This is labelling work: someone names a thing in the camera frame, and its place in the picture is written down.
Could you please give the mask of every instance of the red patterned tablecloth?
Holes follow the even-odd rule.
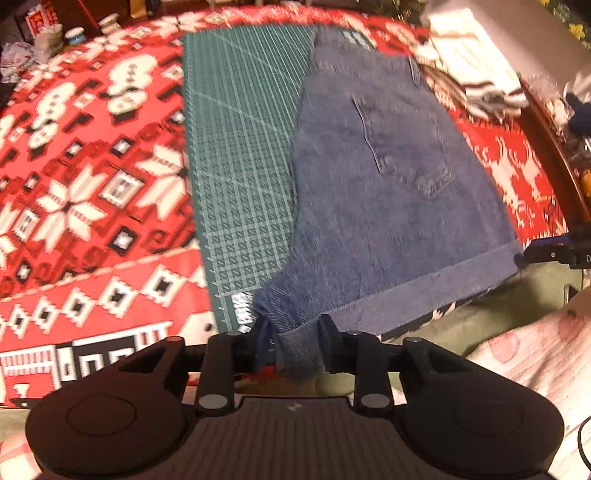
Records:
[[[426,35],[318,8],[191,12],[78,46],[18,85],[0,119],[1,404],[31,407],[167,335],[215,332],[187,182],[181,36],[265,22],[357,28],[390,54]],[[450,109],[524,243],[562,233],[524,135]]]

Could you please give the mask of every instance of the back pocket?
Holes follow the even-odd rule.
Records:
[[[433,113],[403,103],[384,105],[371,98],[353,97],[353,102],[380,174],[393,176],[427,200],[453,182]]]

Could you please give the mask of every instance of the cutting mat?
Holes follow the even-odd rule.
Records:
[[[220,331],[248,330],[252,292],[289,254],[291,132],[314,32],[263,25],[184,38],[189,175]]]

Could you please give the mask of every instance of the wooden edge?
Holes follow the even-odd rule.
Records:
[[[522,110],[518,124],[548,176],[567,227],[573,229],[591,222],[589,206],[570,168],[564,147],[550,128],[547,112],[523,80],[521,85],[530,105]]]

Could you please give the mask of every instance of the blue denim fabric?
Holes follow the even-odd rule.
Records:
[[[321,30],[292,138],[291,257],[255,293],[278,366],[322,368],[316,319],[381,334],[495,287],[522,252],[496,188],[414,61]]]

